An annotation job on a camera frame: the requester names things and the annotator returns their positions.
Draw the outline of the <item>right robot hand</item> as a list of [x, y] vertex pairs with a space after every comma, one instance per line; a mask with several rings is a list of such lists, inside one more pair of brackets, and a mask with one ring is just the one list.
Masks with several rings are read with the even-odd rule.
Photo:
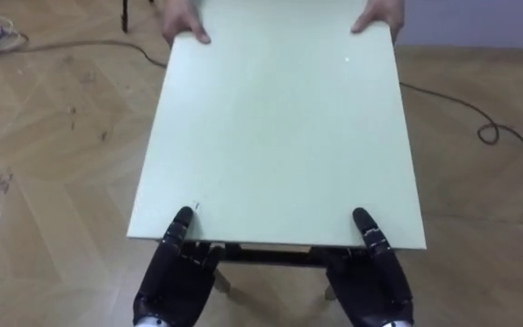
[[352, 218], [364, 246], [324, 251], [326, 276], [340, 306], [354, 326], [412, 326], [412, 292], [386, 235], [365, 209], [355, 209]]

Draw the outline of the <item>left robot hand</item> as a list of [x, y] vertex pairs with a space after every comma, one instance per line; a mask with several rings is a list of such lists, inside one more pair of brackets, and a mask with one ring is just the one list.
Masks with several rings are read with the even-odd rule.
[[133, 299], [134, 326], [193, 327], [215, 283], [222, 248], [187, 242], [192, 208], [174, 216]]

